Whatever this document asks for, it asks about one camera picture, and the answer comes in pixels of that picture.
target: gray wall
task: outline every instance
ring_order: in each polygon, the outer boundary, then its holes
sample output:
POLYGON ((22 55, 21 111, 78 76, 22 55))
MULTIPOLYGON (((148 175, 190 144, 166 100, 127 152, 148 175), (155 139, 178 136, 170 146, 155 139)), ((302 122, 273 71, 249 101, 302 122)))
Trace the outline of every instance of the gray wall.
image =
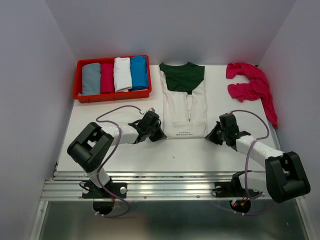
POLYGON ((76 59, 257 64, 295 0, 46 0, 76 59))
POLYGON ((44 0, 0 1, 0 239, 28 239, 71 109, 76 61, 44 0))
POLYGON ((319 12, 319 0, 297 0, 259 65, 270 82, 281 147, 300 155, 309 177, 311 193, 306 199, 316 226, 320 226, 319 12))

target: white table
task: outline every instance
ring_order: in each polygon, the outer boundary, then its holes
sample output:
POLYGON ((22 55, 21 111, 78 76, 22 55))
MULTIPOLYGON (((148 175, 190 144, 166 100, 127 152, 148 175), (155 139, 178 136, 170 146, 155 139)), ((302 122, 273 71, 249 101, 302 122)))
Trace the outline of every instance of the white table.
MULTIPOLYGON (((150 66, 152 92, 149 98, 107 101, 97 103, 74 102, 65 139, 58 159, 57 173, 79 172, 81 167, 67 154, 69 144, 96 117, 122 105, 135 105, 143 110, 153 107, 163 118, 163 93, 160 82, 160 72, 157 65, 150 66)), ((207 130, 210 132, 219 120, 219 116, 235 109, 252 111, 267 121, 262 103, 259 100, 243 103, 232 99, 227 91, 231 83, 248 83, 244 76, 226 79, 226 65, 205 66, 205 88, 207 100, 207 130)), ((235 113, 240 131, 247 131, 253 136, 261 137, 266 134, 265 127, 254 116, 235 113)), ((140 119, 141 115, 134 108, 123 108, 118 112, 107 115, 105 119, 119 124, 131 123, 140 119)), ((271 136, 263 140, 274 148, 271 136)), ((123 144, 118 147, 114 156, 107 162, 104 169, 107 172, 237 172, 243 171, 246 156, 234 151, 226 145, 215 145, 205 139, 172 139, 152 143, 131 145, 123 144)), ((263 171, 255 161, 250 161, 249 169, 263 171)))

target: metal frame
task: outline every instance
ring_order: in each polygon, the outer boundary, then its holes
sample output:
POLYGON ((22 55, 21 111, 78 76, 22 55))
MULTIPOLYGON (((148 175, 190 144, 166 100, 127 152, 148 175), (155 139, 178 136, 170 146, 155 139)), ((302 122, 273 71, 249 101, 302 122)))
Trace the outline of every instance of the metal frame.
MULTIPOLYGON (((269 122, 275 148, 280 143, 275 129, 269 122)), ((212 195, 214 182, 230 181, 234 172, 108 172, 114 182, 126 182, 128 201, 217 201, 234 198, 217 198, 212 195)), ((82 198, 79 181, 87 180, 82 171, 56 171, 50 181, 46 181, 40 197, 40 204, 32 228, 31 240, 40 237, 49 201, 92 201, 82 198)), ((263 194, 261 200, 271 199, 263 194)), ((317 234, 304 196, 296 199, 303 224, 310 240, 316 240, 317 234)))

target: red cloth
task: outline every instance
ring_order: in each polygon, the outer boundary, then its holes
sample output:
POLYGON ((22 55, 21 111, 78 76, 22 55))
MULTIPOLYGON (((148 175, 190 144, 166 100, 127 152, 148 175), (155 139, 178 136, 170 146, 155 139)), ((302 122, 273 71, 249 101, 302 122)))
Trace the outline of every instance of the red cloth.
POLYGON ((257 100, 261 98, 266 117, 273 127, 278 127, 278 117, 272 102, 272 95, 269 82, 264 72, 254 65, 237 62, 229 63, 226 67, 226 78, 233 79, 236 75, 244 75, 249 79, 249 83, 237 83, 228 85, 228 92, 231 97, 237 98, 240 102, 246 100, 257 100))
POLYGON ((100 90, 102 94, 110 94, 115 92, 114 83, 114 64, 101 64, 101 85, 100 90))

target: folded blue shirt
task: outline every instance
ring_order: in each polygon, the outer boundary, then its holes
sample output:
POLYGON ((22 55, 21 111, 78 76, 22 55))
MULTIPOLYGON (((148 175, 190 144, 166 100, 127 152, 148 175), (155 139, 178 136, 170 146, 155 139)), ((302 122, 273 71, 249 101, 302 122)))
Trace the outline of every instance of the folded blue shirt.
POLYGON ((131 58, 130 70, 133 91, 149 88, 147 57, 138 55, 131 58))
POLYGON ((91 63, 82 67, 82 96, 100 94, 101 66, 91 63))

